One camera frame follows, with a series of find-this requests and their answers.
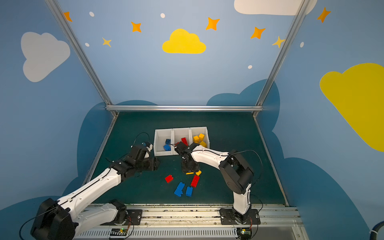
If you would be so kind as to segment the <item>right circuit board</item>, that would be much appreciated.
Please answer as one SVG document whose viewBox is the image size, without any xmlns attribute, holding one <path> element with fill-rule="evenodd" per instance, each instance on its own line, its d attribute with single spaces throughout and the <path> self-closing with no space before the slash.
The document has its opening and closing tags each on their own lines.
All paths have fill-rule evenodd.
<svg viewBox="0 0 384 240">
<path fill-rule="evenodd" d="M 250 240 L 253 232 L 251 228 L 237 228 L 237 240 Z"/>
</svg>

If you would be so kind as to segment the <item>aluminium frame back bar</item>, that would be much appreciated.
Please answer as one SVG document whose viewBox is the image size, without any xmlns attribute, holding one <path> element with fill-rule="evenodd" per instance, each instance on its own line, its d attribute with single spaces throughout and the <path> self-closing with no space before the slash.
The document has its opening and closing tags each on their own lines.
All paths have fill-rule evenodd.
<svg viewBox="0 0 384 240">
<path fill-rule="evenodd" d="M 262 106 L 150 106 L 107 105 L 107 111 L 117 112 L 261 112 Z"/>
</svg>

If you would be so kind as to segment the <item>long blue brick bottom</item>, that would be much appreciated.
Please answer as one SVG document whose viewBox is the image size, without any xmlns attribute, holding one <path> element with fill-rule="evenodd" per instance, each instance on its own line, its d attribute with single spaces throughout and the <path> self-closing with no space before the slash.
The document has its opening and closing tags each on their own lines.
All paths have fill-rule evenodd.
<svg viewBox="0 0 384 240">
<path fill-rule="evenodd" d="M 183 182 L 180 182 L 174 191 L 174 194 L 178 197 L 181 197 L 183 195 L 183 189 L 185 187 L 185 184 Z"/>
</svg>

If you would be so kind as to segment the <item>circuit board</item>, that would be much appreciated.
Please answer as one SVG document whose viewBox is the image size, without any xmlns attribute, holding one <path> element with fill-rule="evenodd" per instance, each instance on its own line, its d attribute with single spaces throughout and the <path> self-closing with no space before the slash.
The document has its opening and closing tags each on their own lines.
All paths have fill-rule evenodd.
<svg viewBox="0 0 384 240">
<path fill-rule="evenodd" d="M 251 228 L 237 228 L 237 240 L 250 240 L 253 232 Z"/>
<path fill-rule="evenodd" d="M 126 240 L 132 235 L 133 230 L 127 228 L 112 228 L 109 234 L 109 240 Z"/>
</svg>

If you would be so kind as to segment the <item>long red brick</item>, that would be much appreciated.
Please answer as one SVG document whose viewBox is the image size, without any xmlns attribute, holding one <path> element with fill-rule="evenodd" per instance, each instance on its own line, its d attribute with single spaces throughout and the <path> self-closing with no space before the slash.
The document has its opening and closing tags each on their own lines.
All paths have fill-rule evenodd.
<svg viewBox="0 0 384 240">
<path fill-rule="evenodd" d="M 200 180 L 200 177 L 198 175 L 195 175 L 191 182 L 191 187 L 196 188 L 199 180 Z"/>
<path fill-rule="evenodd" d="M 181 138 L 181 141 L 183 144 L 185 144 L 186 146 L 188 146 L 188 141 L 187 141 L 187 138 Z"/>
</svg>

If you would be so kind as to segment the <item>middle white bin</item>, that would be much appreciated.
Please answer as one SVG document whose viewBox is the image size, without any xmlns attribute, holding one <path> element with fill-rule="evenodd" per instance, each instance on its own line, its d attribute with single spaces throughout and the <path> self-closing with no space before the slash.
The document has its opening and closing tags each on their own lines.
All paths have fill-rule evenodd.
<svg viewBox="0 0 384 240">
<path fill-rule="evenodd" d="M 191 143 L 190 140 L 190 128 L 174 128 L 171 130 L 171 152 L 173 155 L 177 155 L 175 150 L 176 143 L 182 142 L 185 138 L 188 145 Z"/>
</svg>

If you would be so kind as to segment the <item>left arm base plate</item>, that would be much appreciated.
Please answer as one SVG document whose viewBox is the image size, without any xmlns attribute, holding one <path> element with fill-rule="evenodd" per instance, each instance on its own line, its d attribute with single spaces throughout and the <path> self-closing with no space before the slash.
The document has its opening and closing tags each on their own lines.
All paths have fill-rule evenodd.
<svg viewBox="0 0 384 240">
<path fill-rule="evenodd" d="M 114 221 L 104 223 L 102 226 L 125 226 L 134 225 L 139 226 L 141 224 L 143 210 L 140 209 L 128 209 L 125 214 L 118 214 Z"/>
</svg>

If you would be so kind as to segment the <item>aluminium rail front base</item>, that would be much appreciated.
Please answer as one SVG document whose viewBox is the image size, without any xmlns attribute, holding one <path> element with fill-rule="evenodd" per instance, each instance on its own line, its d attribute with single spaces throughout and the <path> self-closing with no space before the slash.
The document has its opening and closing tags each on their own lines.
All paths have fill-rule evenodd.
<svg viewBox="0 0 384 240">
<path fill-rule="evenodd" d="M 91 204 L 85 210 L 95 210 L 103 205 Z M 280 205 L 256 205 L 261 223 L 258 225 L 222 225 L 219 210 L 228 205 L 126 205 L 128 209 L 143 210 L 139 226 L 96 226 L 73 239 L 109 240 L 112 228 L 132 229 L 126 240 L 146 238 L 208 239 L 236 238 L 237 228 L 251 228 L 252 240 L 292 239 L 307 240 L 309 236 L 296 208 Z"/>
</svg>

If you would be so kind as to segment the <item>aluminium frame right post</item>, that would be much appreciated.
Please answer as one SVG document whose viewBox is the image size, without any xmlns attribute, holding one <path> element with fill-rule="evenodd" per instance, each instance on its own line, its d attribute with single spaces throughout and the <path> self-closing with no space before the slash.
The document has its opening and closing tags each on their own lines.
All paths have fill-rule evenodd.
<svg viewBox="0 0 384 240">
<path fill-rule="evenodd" d="M 256 103 L 256 107 L 258 107 L 257 110 L 253 111 L 253 117 L 254 119 L 256 120 L 257 118 L 257 115 L 259 112 L 261 112 L 263 110 L 263 104 L 268 96 L 268 93 L 270 92 L 271 90 L 271 87 L 279 73 L 279 70 L 281 68 L 281 66 L 283 65 L 283 62 L 290 50 L 290 47 L 304 21 L 304 18 L 306 17 L 306 12 L 307 12 L 307 9 L 309 8 L 309 5 L 310 5 L 311 1 L 309 0 L 304 0 L 301 2 L 301 4 L 299 5 L 299 8 L 298 8 L 298 11 L 293 19 L 293 22 L 287 32 L 287 35 L 286 35 L 286 39 L 285 41 L 283 42 L 283 46 L 280 47 L 280 50 L 279 50 L 279 53 L 278 53 L 278 56 L 276 58 L 276 61 L 273 65 L 273 68 L 267 78 L 267 81 L 266 83 L 264 84 L 263 88 L 262 88 L 262 91 L 258 97 L 258 100 L 257 100 L 257 103 Z"/>
</svg>

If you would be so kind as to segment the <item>aluminium frame left post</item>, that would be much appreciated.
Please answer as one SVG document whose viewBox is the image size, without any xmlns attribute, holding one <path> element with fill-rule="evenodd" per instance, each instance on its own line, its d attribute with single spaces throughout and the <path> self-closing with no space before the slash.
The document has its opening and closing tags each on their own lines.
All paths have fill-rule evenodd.
<svg viewBox="0 0 384 240">
<path fill-rule="evenodd" d="M 62 29 L 63 33 L 67 37 L 68 41 L 70 42 L 72 48 L 74 49 L 76 55 L 78 56 L 80 62 L 82 63 L 83 67 L 85 68 L 87 74 L 89 75 L 91 81 L 93 82 L 94 86 L 96 87 L 98 93 L 100 94 L 101 98 L 103 99 L 106 106 L 113 105 L 110 97 L 107 94 L 106 89 L 104 88 L 100 78 L 98 77 L 97 73 L 95 72 L 91 62 L 89 61 L 85 51 L 83 50 L 82 45 L 80 44 L 76 34 L 74 33 L 70 22 L 66 19 L 64 12 L 61 9 L 61 6 L 58 1 L 53 0 L 45 0 L 47 6 L 49 7 L 51 13 L 55 17 L 56 21 L 58 22 L 60 28 Z"/>
</svg>

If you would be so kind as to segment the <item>aluminium frame post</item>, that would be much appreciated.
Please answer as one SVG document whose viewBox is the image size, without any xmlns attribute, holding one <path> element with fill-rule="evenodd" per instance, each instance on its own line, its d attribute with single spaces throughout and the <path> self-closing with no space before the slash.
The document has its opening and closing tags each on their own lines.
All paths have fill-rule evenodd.
<svg viewBox="0 0 384 240">
<path fill-rule="evenodd" d="M 257 100 L 257 103 L 256 103 L 256 107 L 258 107 L 257 110 L 253 111 L 253 117 L 254 119 L 256 120 L 257 118 L 257 115 L 259 112 L 261 112 L 263 110 L 263 104 L 268 96 L 268 93 L 270 92 L 271 90 L 271 87 L 279 73 L 279 70 L 281 68 L 281 66 L 283 65 L 283 62 L 290 50 L 290 47 L 304 21 L 304 18 L 306 17 L 306 12 L 307 12 L 307 9 L 309 8 L 309 5 L 310 5 L 311 1 L 309 0 L 304 0 L 301 2 L 301 4 L 299 5 L 299 8 L 298 8 L 298 11 L 293 19 L 293 22 L 287 32 L 287 35 L 286 35 L 286 39 L 285 41 L 283 42 L 283 46 L 280 47 L 280 50 L 279 50 L 279 53 L 278 53 L 278 56 L 276 58 L 276 61 L 273 65 L 273 68 L 267 78 L 267 81 L 266 83 L 264 84 L 263 88 L 262 88 L 262 91 L 258 97 L 258 100 Z"/>
<path fill-rule="evenodd" d="M 94 86 L 96 87 L 98 93 L 100 94 L 101 98 L 103 99 L 106 106 L 113 105 L 110 97 L 107 94 L 106 89 L 104 88 L 100 78 L 98 77 L 97 73 L 95 72 L 91 62 L 89 61 L 85 51 L 83 50 L 82 45 L 80 44 L 76 34 L 74 33 L 70 22 L 66 19 L 64 12 L 61 9 L 61 6 L 58 1 L 53 0 L 45 0 L 47 6 L 49 7 L 51 13 L 55 17 L 56 21 L 58 22 L 60 28 L 62 29 L 63 33 L 67 37 L 68 41 L 70 42 L 72 48 L 74 49 L 76 55 L 78 56 L 80 62 L 82 63 L 83 67 L 85 68 L 87 74 L 89 75 L 91 81 L 93 82 Z"/>
</svg>

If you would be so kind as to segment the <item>left white bin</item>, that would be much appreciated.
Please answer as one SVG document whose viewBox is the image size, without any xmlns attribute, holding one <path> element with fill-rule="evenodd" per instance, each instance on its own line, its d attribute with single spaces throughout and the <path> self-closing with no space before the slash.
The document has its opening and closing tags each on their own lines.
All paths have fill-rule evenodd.
<svg viewBox="0 0 384 240">
<path fill-rule="evenodd" d="M 171 151 L 165 151 L 166 139 L 171 139 L 172 129 L 157 129 L 154 136 L 154 155 L 155 157 L 171 156 Z"/>
</svg>

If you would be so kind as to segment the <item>white bin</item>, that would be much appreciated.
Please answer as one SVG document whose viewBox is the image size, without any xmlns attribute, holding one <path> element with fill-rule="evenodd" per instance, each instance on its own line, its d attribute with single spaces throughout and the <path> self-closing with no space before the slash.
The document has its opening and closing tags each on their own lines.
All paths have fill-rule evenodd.
<svg viewBox="0 0 384 240">
<path fill-rule="evenodd" d="M 157 129 L 154 136 L 154 155 L 155 157 L 171 156 L 171 151 L 165 151 L 166 139 L 171 139 L 172 129 Z"/>
<path fill-rule="evenodd" d="M 191 143 L 190 140 L 190 128 L 174 128 L 171 130 L 171 152 L 173 155 L 177 155 L 175 150 L 176 143 L 182 142 L 185 138 L 188 145 Z"/>
<path fill-rule="evenodd" d="M 210 139 L 207 127 L 189 128 L 188 143 L 198 143 L 205 148 L 210 148 Z"/>
</svg>

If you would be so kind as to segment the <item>right white bin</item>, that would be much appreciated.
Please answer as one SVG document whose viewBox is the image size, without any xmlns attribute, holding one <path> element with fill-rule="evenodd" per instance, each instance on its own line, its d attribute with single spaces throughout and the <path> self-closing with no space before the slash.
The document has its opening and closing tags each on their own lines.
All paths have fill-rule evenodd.
<svg viewBox="0 0 384 240">
<path fill-rule="evenodd" d="M 210 148 L 210 139 L 207 127 L 189 128 L 188 143 L 198 143 L 205 148 Z"/>
</svg>

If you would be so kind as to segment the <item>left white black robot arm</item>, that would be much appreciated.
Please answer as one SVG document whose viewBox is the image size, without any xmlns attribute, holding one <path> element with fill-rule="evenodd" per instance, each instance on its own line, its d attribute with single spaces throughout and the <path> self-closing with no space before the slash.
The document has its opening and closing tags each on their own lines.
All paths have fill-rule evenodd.
<svg viewBox="0 0 384 240">
<path fill-rule="evenodd" d="M 150 156 L 152 149 L 153 145 L 149 142 L 132 146 L 127 156 L 113 161 L 99 176 L 81 188 L 56 201 L 51 198 L 45 200 L 39 206 L 31 235 L 36 240 L 72 240 L 104 223 L 126 224 L 129 220 L 127 208 L 118 201 L 91 211 L 85 209 L 135 173 L 155 171 L 160 161 Z"/>
</svg>

